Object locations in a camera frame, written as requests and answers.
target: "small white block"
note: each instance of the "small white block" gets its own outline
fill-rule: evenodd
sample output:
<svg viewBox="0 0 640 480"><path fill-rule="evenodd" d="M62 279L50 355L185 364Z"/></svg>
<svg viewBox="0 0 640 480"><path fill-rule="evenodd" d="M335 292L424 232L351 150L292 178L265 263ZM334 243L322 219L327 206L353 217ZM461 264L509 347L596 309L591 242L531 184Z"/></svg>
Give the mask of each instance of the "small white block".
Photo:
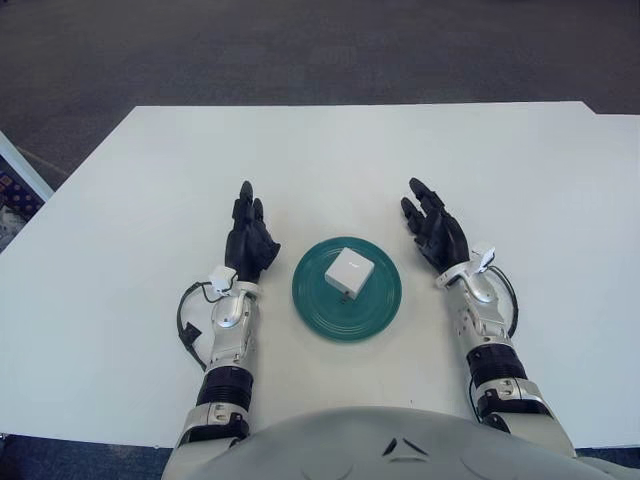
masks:
<svg viewBox="0 0 640 480"><path fill-rule="evenodd" d="M344 248L324 274L329 285L355 300L371 276L374 264L350 248Z"/></svg>

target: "white table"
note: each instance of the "white table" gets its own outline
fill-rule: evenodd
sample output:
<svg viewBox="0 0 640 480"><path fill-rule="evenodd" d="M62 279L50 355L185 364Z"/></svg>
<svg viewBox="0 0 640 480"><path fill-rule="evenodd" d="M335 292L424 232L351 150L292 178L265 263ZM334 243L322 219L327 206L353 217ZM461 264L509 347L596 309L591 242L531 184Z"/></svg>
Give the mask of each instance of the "white table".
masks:
<svg viewBox="0 0 640 480"><path fill-rule="evenodd" d="M136 108L0 256L0 431L173 445L202 378L176 306L223 261L244 179L283 244L261 280L253 430L344 405L471 418L400 212L416 176L496 245L520 358L575 445L640 444L639 145L636 121L581 103ZM380 246L403 283L395 320L355 345L308 330L290 293L338 235ZM185 310L205 331L208 315L197 296Z"/></svg>

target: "gray carpet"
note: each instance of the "gray carpet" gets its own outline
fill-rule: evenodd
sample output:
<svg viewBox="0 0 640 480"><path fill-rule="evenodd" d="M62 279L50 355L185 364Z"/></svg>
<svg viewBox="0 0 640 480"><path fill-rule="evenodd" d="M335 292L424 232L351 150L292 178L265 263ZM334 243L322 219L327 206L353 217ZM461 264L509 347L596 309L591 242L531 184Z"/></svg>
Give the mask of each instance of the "gray carpet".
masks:
<svg viewBox="0 0 640 480"><path fill-rule="evenodd" d="M160 480L171 450L9 437L0 480ZM625 467L640 468L640 448L581 449Z"/></svg>
<svg viewBox="0 0 640 480"><path fill-rule="evenodd" d="M640 113L638 0L9 0L0 130L57 188L135 105Z"/></svg>

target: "green plate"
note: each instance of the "green plate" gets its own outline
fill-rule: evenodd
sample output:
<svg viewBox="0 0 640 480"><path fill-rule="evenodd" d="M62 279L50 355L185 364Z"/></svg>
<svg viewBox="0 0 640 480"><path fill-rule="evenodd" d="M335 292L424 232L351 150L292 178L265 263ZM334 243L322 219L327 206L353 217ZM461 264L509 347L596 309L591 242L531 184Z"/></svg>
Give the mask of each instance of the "green plate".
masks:
<svg viewBox="0 0 640 480"><path fill-rule="evenodd" d="M324 273L345 247L375 265L355 300L345 300L324 279ZM400 275L391 259L374 244L354 237L332 238L309 250L293 274L292 290L304 322L320 335L341 342L362 340L384 330L402 298Z"/></svg>

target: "black wire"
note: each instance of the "black wire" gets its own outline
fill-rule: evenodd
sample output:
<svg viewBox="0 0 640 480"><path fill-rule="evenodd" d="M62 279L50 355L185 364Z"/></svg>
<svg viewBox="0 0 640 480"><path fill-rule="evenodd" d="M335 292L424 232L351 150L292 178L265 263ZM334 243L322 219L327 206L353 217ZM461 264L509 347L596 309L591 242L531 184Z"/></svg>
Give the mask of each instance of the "black wire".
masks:
<svg viewBox="0 0 640 480"><path fill-rule="evenodd" d="M220 299L221 299L222 297L218 297L218 298L216 298L215 300L211 300L211 299L207 296L207 291L206 291L206 290L205 290L205 288L204 288L204 286L205 286L205 285L211 285L211 282L202 282L202 283L200 283L200 287L202 288L202 294L204 295L204 299L205 299L207 302L209 302L209 303L216 303L216 302L219 302L219 301L220 301Z"/></svg>
<svg viewBox="0 0 640 480"><path fill-rule="evenodd" d="M516 297L516 291L513 289L513 285L511 285L509 278L499 267L496 267L495 265L489 265L488 269L491 270L500 279L504 287L507 289L509 297L511 297L513 315L511 318L511 326L509 326L509 331L507 332L507 336L511 338L516 333L516 329L518 328L518 317L520 315L520 307L518 307L518 297Z"/></svg>
<svg viewBox="0 0 640 480"><path fill-rule="evenodd" d="M473 404L473 396L471 395L471 385L473 385L473 377L469 380L469 405L471 405L471 410L473 410L473 414L476 416L476 420L478 423L482 423L480 419L480 415L478 415L478 410L476 410L476 406Z"/></svg>
<svg viewBox="0 0 640 480"><path fill-rule="evenodd" d="M507 335L509 336L509 338L511 338L516 333L516 329L518 328L518 316L520 314L520 307L518 306L518 298L516 297L516 291L514 290L513 285L511 285L511 282L509 281L509 278L507 277L507 275L499 267L496 267L495 265L489 265L489 267L487 268L488 270L491 270L493 274L500 279L500 281L504 285L504 288L507 290L509 297L511 298L513 315L511 318L511 325L509 326L509 330L507 331ZM471 377L471 379L469 380L469 404L471 405L473 414L476 416L476 420L478 420L479 423L482 423L482 419L478 414L478 410L476 410L476 406L473 403L473 396L471 395L472 385L473 385L473 377Z"/></svg>
<svg viewBox="0 0 640 480"><path fill-rule="evenodd" d="M187 322L187 328L185 328L182 325L182 306L184 305L184 302L187 300L187 297L189 297L189 295L195 292L198 288L202 289L202 293L204 294L204 297L209 303L216 303L217 301L220 300L220 298L222 298L220 297L215 300L210 300L209 297L207 297L207 293L204 289L205 285L211 285L211 282L196 282L193 285L191 285L189 288L187 288L185 292L182 294L182 297L180 298L180 303L178 304L178 313L176 314L178 337L180 338L180 341L184 345L184 348L187 350L187 352L189 352L189 355L191 355L194 358L194 360L198 362L198 365L200 365L200 368L202 368L202 370L206 370L207 365L198 356L196 349L193 347L193 341L200 335L200 331L188 322Z"/></svg>

